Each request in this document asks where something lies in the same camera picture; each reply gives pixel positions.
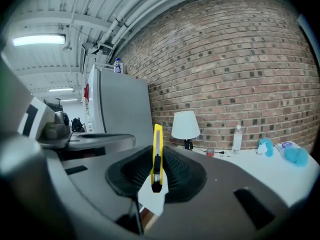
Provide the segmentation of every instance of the white ceiling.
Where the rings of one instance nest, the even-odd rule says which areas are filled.
[[[49,102],[57,102],[55,98],[81,100],[82,44],[99,43],[129,1],[131,0],[22,0],[1,35],[7,40],[1,57],[37,98]],[[151,4],[159,1],[163,0],[152,0]],[[115,54],[117,49],[121,49],[151,19],[182,1],[184,0],[165,0],[155,6],[125,35],[115,49]],[[147,2],[148,0],[139,0],[124,16],[124,20]],[[105,44],[112,46],[111,40],[122,25],[123,21]],[[65,34],[66,44],[12,45],[14,37],[48,33]],[[63,48],[69,42],[72,50],[65,51]],[[109,52],[108,48],[104,48],[104,52],[98,52],[96,63],[106,63]],[[73,87],[74,92],[49,92],[49,89],[66,87]]]

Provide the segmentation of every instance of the yellow box cutter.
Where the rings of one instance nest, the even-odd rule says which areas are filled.
[[[159,193],[162,189],[164,180],[164,136],[162,126],[154,126],[153,152],[152,152],[152,170],[151,170],[151,188],[154,193]]]

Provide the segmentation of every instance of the table lamp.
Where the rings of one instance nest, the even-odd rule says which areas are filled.
[[[192,150],[194,148],[191,139],[200,134],[195,112],[182,111],[174,113],[171,135],[172,137],[184,140],[184,148]]]

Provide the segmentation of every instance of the white table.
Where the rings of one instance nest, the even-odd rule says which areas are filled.
[[[193,149],[202,155],[206,155],[206,149]],[[305,198],[312,189],[319,173],[320,166],[309,156],[308,163],[304,167],[298,167],[284,160],[278,150],[273,147],[273,156],[257,155],[256,149],[240,150],[233,154],[231,150],[224,154],[215,153],[212,159],[221,159],[233,163],[256,179],[264,183],[276,192],[288,207]],[[160,216],[163,212],[165,194],[168,192],[167,177],[164,176],[162,191],[153,193],[148,177],[138,193],[138,201],[154,214]]]

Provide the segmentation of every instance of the brick wall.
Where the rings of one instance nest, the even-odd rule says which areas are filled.
[[[194,110],[198,147],[242,148],[269,137],[310,149],[320,84],[298,13],[280,0],[189,0],[164,12],[121,51],[124,70],[145,78],[153,123],[166,144],[174,113]]]

